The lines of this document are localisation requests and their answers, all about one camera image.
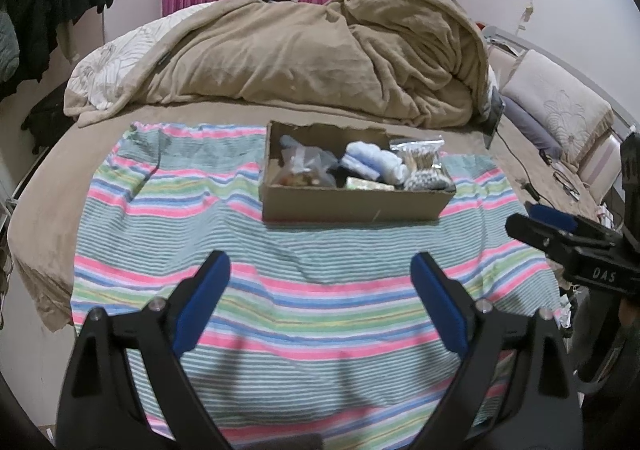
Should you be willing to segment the white sock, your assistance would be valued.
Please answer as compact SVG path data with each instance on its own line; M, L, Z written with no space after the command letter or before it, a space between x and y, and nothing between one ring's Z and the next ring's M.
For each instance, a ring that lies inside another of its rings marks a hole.
M402 186L409 177L409 169L398 155L375 144L353 141L346 146L341 166L368 181Z

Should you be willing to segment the white floral quilt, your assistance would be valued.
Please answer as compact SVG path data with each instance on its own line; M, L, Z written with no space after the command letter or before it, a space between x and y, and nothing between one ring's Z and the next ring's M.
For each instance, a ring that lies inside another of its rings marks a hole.
M138 61L180 22L210 3L201 3L177 10L153 20L105 43L81 59L67 81L64 113L77 118L89 110L110 108L122 94L124 79Z

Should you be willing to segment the green white small packet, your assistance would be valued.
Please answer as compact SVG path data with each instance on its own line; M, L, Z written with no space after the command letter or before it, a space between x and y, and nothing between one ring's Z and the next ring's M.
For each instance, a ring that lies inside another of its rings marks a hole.
M362 179L357 177L347 177L346 183L345 183L345 189L393 191L395 190L395 187L393 185L379 183L378 181L369 181L368 179Z

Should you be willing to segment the beige fleece blanket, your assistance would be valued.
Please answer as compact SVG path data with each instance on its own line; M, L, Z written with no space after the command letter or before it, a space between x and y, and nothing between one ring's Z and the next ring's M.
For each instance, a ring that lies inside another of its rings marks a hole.
M456 0L220 0L172 28L124 79L131 104L242 100L418 129L484 121L486 43Z

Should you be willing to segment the beige floral pillow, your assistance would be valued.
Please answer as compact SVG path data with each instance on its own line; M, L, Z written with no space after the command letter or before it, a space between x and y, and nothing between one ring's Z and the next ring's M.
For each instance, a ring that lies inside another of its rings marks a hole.
M613 109L604 98L535 50L518 56L502 94L553 136L562 160L574 169L613 125Z

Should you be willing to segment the cardboard box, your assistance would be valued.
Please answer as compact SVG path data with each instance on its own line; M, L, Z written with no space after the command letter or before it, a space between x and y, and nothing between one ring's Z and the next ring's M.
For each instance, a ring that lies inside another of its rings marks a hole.
M267 126L262 173L266 223L424 222L456 193L439 138L326 123Z

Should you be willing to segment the clear plastic snack bag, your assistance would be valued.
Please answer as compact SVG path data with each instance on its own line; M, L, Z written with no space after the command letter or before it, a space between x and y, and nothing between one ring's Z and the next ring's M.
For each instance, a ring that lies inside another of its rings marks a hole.
M280 138L283 166L273 184L286 187L335 188L338 161L332 152L306 146L290 135Z

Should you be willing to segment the beige bed sheet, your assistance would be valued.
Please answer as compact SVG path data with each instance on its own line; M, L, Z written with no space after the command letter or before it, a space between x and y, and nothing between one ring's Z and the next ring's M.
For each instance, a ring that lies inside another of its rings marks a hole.
M296 125L328 123L369 129L373 121L308 110L293 110L239 103L185 105L134 105L103 122L72 126L44 158L17 201L9 225L9 249L18 274L35 302L42 323L52 332L72 321L73 256L80 215L90 181L100 163L129 125L179 123L185 125L266 125L271 121ZM487 143L478 127L469 125L442 131L445 149L456 155L491 155L506 173L520 201L529 198L522 189L525 178L558 209L596 218L598 200L573 171L566 173L579 191L572 199L553 176L537 148L508 119L499 123L499 134Z

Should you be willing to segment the striped colourful towel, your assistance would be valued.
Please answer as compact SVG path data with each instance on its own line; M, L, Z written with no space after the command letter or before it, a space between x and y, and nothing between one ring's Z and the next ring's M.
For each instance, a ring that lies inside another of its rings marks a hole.
M488 157L445 155L457 192L434 223L273 227L265 142L261 126L131 124L93 174L70 299L76 325L94 307L137 311L226 252L228 288L181 363L235 446L317 433L330 449L397 449L416 436L459 364L410 282L416 253L500 311L559 307L547 259L504 230L522 207Z

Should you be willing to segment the cotton swab bag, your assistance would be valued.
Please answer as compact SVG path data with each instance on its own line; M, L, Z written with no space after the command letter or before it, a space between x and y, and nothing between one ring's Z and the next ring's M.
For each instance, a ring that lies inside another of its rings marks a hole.
M390 150L396 153L409 171L402 188L407 191L453 192L456 185L440 158L442 137L430 139L396 138Z

